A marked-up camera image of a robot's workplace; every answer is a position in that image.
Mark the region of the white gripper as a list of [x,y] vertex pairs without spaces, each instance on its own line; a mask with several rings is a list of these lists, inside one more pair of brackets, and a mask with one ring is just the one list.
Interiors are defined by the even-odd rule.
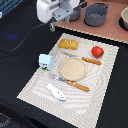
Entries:
[[69,0],[37,0],[37,17],[44,24],[48,24],[52,32],[55,24],[64,20],[69,22],[73,7]]

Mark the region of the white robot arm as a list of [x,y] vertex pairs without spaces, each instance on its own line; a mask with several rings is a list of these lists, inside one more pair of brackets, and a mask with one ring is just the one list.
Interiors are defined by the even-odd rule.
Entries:
[[37,17],[44,24],[50,24],[50,30],[55,30],[55,23],[61,20],[69,22],[73,9],[80,0],[37,0]]

